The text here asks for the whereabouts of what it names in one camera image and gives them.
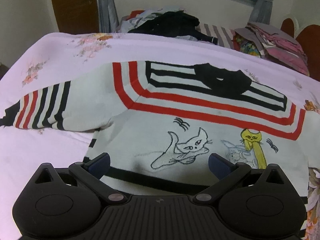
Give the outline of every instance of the ribbed black surface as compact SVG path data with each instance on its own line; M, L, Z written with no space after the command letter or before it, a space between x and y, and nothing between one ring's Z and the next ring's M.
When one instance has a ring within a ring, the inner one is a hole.
M210 207L187 196L133 196L129 203L108 207L83 235L95 240L244 240L230 232Z

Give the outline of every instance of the red stripe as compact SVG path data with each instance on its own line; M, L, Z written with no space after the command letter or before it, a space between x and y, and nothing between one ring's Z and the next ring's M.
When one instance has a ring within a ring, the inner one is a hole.
M195 106L203 106L203 107L209 107L213 109L219 109L219 110L226 110L233 113L238 114L245 114L249 116L258 117L273 123L281 124L281 125L292 125L294 121L294 115L296 113L296 105L291 104L290 109L290 115L289 117L276 117L270 114L262 113L257 110L248 109L244 107L239 106L231 106L227 104L217 103L217 102L211 102L199 98L192 98L177 94L170 94L170 93L159 93L159 92L150 92L147 89L143 89L141 86L139 79L138 79L138 64L136 61L130 61L129 62L129 76L130 76L130 83L134 91L139 95L143 96L145 98L155 98L155 99L163 99L168 101L174 101L189 105L195 105Z
M31 116L33 114L33 112L35 111L35 108L36 108L36 102L37 102L37 99L38 99L38 90L36 91L33 91L33 98L32 98L32 103L31 103L31 107L30 107L30 111L26 117L26 120L24 121L24 124L22 126L23 129L28 129L28 124L30 122L30 119L31 119Z
M20 123L22 121L22 118L24 116L24 113L26 111L27 105L29 103L29 94L25 95L23 100L24 100L24 105L23 105L23 109L21 110L21 112L20 112L20 114L18 116L16 125L15 125L16 128L19 128L19 125L20 125Z
M281 137L281 138L290 139L290 140L296 140L299 137L302 130L302 125L303 125L304 116L306 112L304 109L300 109L299 120L298 120L298 125L296 130L292 133L287 133L284 131L279 131L277 129L268 127L266 125L241 121L241 120L237 120L230 117L217 116L217 115L207 114L207 113L199 113L194 111L186 111L186 110L168 108L163 106L153 106L153 105L137 103L137 102L134 102L124 91L120 63L113 63L113 75L114 75L114 84L115 84L116 92L119 98L122 100L122 102L128 109L151 112L156 114L174 115L182 118L200 120L205 122L213 122L218 124L227 124L227 125L236 126L242 129L248 128L248 129L253 129L257 131L264 131L268 134Z

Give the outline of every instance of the sweater sleeve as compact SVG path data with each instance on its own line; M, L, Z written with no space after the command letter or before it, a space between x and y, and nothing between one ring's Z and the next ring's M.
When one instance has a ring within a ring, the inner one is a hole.
M115 67L104 64L72 81L25 95L5 110L0 126L86 131L106 125L127 109L115 90Z
M320 114L306 111L302 132L297 139L308 160L308 167L320 169Z

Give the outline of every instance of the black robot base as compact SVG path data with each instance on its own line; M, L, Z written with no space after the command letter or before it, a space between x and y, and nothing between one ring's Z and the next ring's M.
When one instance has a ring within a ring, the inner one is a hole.
M208 164L220 181L195 196L127 198L99 180L107 153L68 168L43 163L12 215L21 240L299 239L305 206L278 165L251 169L217 154Z

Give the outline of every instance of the pile of clothes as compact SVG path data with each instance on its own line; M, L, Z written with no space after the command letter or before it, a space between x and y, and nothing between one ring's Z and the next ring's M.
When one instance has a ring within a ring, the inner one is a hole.
M309 76L308 58L301 45L290 35L271 25L248 22L234 30L235 49L284 65Z
M216 37L207 36L196 27L199 19L186 14L179 8L165 8L132 12L122 21L117 32L143 33L164 37L173 37L191 41L206 41L217 45Z

